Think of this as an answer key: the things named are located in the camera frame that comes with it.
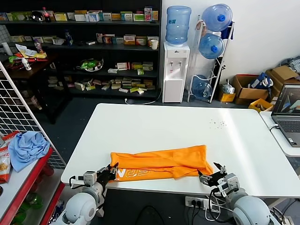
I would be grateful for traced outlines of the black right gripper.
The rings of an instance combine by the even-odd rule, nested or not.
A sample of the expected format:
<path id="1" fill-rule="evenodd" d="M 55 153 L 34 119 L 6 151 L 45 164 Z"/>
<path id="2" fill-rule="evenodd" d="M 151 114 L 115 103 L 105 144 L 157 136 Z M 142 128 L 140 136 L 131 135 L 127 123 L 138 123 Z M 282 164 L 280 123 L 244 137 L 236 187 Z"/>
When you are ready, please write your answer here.
<path id="1" fill-rule="evenodd" d="M 209 187 L 218 186 L 219 185 L 218 181 L 220 179 L 223 179 L 227 175 L 227 170 L 225 165 L 222 166 L 221 164 L 216 162 L 214 162 L 214 165 L 219 171 L 211 175 L 204 175 L 200 170 L 197 170 L 199 175 L 199 181 L 203 184 L 207 184 Z"/>

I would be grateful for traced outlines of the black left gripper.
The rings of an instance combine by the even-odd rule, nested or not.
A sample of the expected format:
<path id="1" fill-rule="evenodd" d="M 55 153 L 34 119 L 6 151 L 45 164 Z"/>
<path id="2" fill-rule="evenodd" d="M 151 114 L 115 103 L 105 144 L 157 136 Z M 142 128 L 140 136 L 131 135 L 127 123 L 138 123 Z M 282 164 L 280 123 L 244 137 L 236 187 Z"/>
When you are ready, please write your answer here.
<path id="1" fill-rule="evenodd" d="M 118 165 L 118 162 L 113 166 L 109 164 L 108 166 L 97 171 L 97 182 L 106 186 L 109 181 L 115 180 L 118 171 Z"/>

